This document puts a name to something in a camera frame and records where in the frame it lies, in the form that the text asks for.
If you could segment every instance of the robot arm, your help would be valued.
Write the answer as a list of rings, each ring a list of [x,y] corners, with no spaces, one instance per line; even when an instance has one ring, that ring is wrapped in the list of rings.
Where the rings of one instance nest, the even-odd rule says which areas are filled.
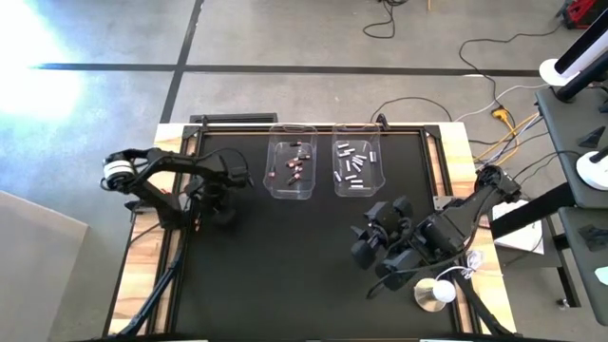
[[[412,211],[410,204],[403,204],[407,202],[405,197],[393,204],[392,213],[386,202],[376,203],[374,208],[381,209],[376,208],[375,212],[384,213],[380,215],[382,219],[370,219],[366,215],[370,219],[371,231],[353,228],[358,240],[351,248],[355,261],[363,269],[372,265],[380,247],[386,249],[385,257],[375,267],[380,280],[371,288],[368,298],[379,285],[397,291],[416,272],[447,266],[462,257],[475,238],[480,217],[494,205],[518,200],[520,189],[500,167],[487,166],[479,172],[472,195],[453,200],[416,226],[411,226],[410,220],[406,220]],[[484,306],[470,284],[459,274],[455,278],[492,333],[510,333]]]
[[[198,192],[199,199],[207,209],[220,211],[228,188],[244,187],[247,183],[253,185],[247,161],[243,158],[244,166],[229,171],[225,160],[219,154],[224,150],[234,151],[240,155],[237,150],[229,148],[202,157],[183,156],[159,148],[126,149],[112,153],[104,160],[104,178],[101,186],[106,191],[137,196],[156,208],[162,228],[178,229],[183,225],[178,196],[163,193],[148,179],[161,171],[194,175],[190,186],[193,194],[189,195]],[[136,164],[136,160],[144,160],[144,162]],[[144,166],[144,169],[138,170],[138,166]]]

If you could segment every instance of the clear plastic container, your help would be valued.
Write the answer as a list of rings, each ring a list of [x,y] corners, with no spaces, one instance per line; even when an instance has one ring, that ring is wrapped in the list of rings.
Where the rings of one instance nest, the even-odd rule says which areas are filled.
[[[374,123],[338,123],[333,127],[332,133],[332,176],[335,193],[340,197],[373,196],[385,183],[380,151],[380,127]],[[356,156],[361,156],[358,158],[360,164],[353,160]]]
[[[316,128],[309,125],[275,124],[270,128],[264,186],[276,199],[307,200],[313,195],[316,171]],[[295,168],[289,167],[298,156],[299,179],[293,180]]]

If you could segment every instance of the wooden table frame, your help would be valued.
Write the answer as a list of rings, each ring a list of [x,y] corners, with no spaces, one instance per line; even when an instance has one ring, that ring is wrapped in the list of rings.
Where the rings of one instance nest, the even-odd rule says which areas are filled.
[[[333,123],[306,123],[311,125],[333,125]],[[192,153],[198,147],[192,143],[182,143],[182,134],[186,125],[192,125],[191,134],[196,134],[199,124],[190,123],[162,123],[158,126],[155,146],[163,150],[179,153]],[[221,129],[230,127],[230,123],[209,123],[210,127]],[[435,135],[440,139],[435,140],[431,134],[427,134],[427,152],[431,161],[432,178],[434,179],[435,196],[467,197],[473,191],[473,183],[476,179],[474,164],[471,157],[465,126],[462,123],[391,123],[391,126],[435,126],[439,128]],[[238,126],[268,127],[267,123],[246,123]],[[186,181],[175,181],[176,177],[187,177],[187,175],[175,175],[169,172],[161,172],[150,178],[150,181],[160,189],[179,192],[174,184],[186,183]],[[137,236],[148,227],[158,222],[155,213],[137,215],[132,225],[131,238]],[[133,246],[129,246],[125,253],[124,264],[117,290],[115,301],[110,308],[104,333],[116,333],[128,324],[129,320],[143,302],[150,295],[155,282],[162,275],[163,268],[159,265],[168,264],[175,254],[180,231],[167,232],[162,228],[156,228],[138,240]],[[486,307],[498,318],[501,324],[508,330],[514,332],[515,324],[510,310],[506,289],[502,279],[502,271],[496,250],[494,248],[492,235],[489,230],[480,228],[472,244],[471,249],[484,252],[484,264],[480,268],[482,272],[472,277],[473,288],[484,302]],[[162,296],[158,309],[150,317],[154,320],[154,328],[147,322],[140,330],[142,333],[163,333],[170,330],[175,322],[167,314],[173,308],[169,308],[176,286],[169,286]],[[488,333],[487,328],[478,319],[471,319],[470,308],[460,289],[458,289],[456,307],[461,331],[464,333],[475,333],[481,331]]]

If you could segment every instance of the wooden board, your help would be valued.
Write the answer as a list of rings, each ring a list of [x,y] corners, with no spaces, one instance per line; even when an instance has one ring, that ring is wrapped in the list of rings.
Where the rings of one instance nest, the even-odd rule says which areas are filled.
[[[447,172],[452,192],[454,196],[458,197],[470,195],[473,191],[473,183],[476,176],[465,126],[462,123],[392,123],[392,125],[418,124],[438,124],[441,127],[442,143],[446,154]],[[155,145],[164,150],[178,152],[180,150],[183,127],[183,123],[160,124],[155,138]],[[434,141],[429,140],[433,174],[437,180],[437,191],[438,195],[442,195],[445,193],[445,185],[441,181],[438,155],[434,147]],[[172,173],[159,173],[154,175],[150,181],[157,187],[170,191],[173,186],[173,179],[174,174]],[[138,216],[135,221],[133,237],[151,224],[154,224],[155,219],[158,220],[158,218],[151,214]],[[128,323],[130,317],[141,307],[154,286],[156,265],[161,251],[162,229],[159,228],[152,233],[129,247],[120,290],[112,315],[110,333],[118,332]],[[498,320],[507,329],[514,332],[515,323],[509,306],[506,288],[504,287],[500,263],[489,230],[480,229],[471,248],[485,253],[485,262],[481,267],[484,271],[473,276],[473,288]],[[468,308],[462,293],[459,293],[457,300],[463,330],[471,332]],[[165,291],[165,296],[161,300],[156,325],[157,332],[162,332],[162,327],[164,326],[162,322],[166,318],[167,303],[168,291]]]

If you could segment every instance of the black floor stripe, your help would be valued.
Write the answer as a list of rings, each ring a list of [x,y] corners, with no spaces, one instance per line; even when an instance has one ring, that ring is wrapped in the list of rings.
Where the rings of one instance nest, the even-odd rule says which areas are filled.
[[[164,64],[44,63],[30,68],[72,71],[174,71],[176,66]]]
[[[75,71],[177,71],[179,65],[167,64],[104,64],[104,63],[44,63],[32,66],[42,70]],[[477,72],[468,68],[441,67],[380,67],[380,66],[223,66],[184,65],[182,72],[208,73],[293,73],[293,74],[351,74],[351,75],[410,75],[410,76],[465,76]],[[492,77],[540,77],[530,69],[482,69]]]
[[[188,72],[209,73],[293,73],[293,74],[358,74],[358,75],[412,75],[412,76],[465,76],[478,74],[470,68],[437,67],[376,67],[376,66],[185,66]],[[492,77],[539,77],[538,70],[481,69]]]
[[[180,90],[181,77],[185,69],[186,62],[188,62],[188,55],[190,54],[190,48],[192,47],[192,41],[194,40],[194,34],[197,30],[197,22],[199,20],[200,9],[204,0],[197,0],[192,9],[192,15],[190,15],[190,22],[188,23],[188,29],[186,35],[183,37],[183,44],[181,45],[180,57],[178,58],[178,64],[176,65],[175,72],[173,73],[173,79],[167,92],[167,98],[164,101],[164,107],[162,108],[161,124],[167,124],[171,121],[171,114],[173,113],[173,107],[175,101],[178,98],[178,91]]]

